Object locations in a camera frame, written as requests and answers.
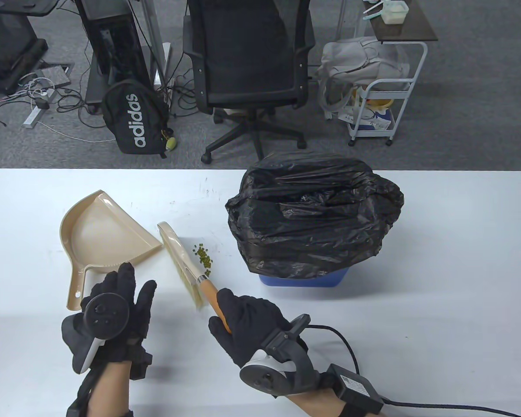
trash can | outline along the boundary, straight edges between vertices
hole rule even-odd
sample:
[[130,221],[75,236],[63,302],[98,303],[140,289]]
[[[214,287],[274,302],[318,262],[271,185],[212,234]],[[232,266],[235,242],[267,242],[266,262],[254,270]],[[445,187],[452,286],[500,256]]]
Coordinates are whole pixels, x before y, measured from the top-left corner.
[[273,276],[259,275],[260,281],[269,287],[319,287],[331,288],[342,282],[349,268],[340,269],[330,272],[329,274],[311,278],[310,280],[302,280],[298,278],[276,278]]
[[249,271],[270,286],[332,287],[380,252],[403,193],[359,159],[272,154],[228,200],[228,224]]

black backpack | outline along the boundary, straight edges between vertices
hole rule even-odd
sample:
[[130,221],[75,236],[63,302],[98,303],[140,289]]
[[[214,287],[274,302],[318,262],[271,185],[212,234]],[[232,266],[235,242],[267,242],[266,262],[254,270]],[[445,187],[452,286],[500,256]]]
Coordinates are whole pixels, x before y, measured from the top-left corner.
[[120,151],[132,155],[166,158],[169,107],[151,89],[134,79],[125,79],[106,91],[102,104],[106,127],[116,137]]

dustpan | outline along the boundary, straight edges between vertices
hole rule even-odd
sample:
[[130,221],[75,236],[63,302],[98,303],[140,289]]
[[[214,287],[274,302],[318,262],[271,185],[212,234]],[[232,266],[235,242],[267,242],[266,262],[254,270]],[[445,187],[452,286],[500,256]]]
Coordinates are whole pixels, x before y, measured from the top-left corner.
[[68,309],[80,310],[85,274],[137,264],[162,246],[101,189],[76,203],[60,225],[60,240],[72,263]]

hand brush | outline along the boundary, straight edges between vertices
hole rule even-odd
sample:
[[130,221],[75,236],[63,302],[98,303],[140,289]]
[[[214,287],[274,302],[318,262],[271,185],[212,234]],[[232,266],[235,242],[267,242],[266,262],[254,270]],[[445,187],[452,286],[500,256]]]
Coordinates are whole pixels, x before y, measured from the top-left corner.
[[212,284],[207,276],[202,274],[199,268],[193,264],[189,253],[185,250],[178,235],[175,234],[175,231],[170,227],[170,225],[163,221],[157,224],[157,226],[162,241],[164,242],[164,246],[168,250],[171,258],[174,260],[179,277],[183,281],[183,284],[185,284],[185,288],[187,288],[189,294],[191,294],[195,306],[199,308],[205,305],[204,298],[206,298],[217,316],[220,317],[221,321],[224,323],[225,329],[228,333],[231,333],[228,324],[225,321],[224,314],[218,306],[216,298],[218,290],[214,284]]

wooden brush handle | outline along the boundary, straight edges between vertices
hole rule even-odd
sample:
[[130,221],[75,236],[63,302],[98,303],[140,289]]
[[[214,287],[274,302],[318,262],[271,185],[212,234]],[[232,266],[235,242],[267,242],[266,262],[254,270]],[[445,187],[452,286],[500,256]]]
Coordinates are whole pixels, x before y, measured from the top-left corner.
[[229,330],[228,324],[225,321],[224,314],[222,313],[220,306],[218,305],[217,294],[218,290],[214,286],[214,284],[210,280],[204,280],[199,284],[199,288],[203,292],[203,295],[208,300],[209,304],[211,304],[214,312],[218,317],[220,317],[221,321],[224,323],[224,327],[228,333],[231,334],[231,330]]

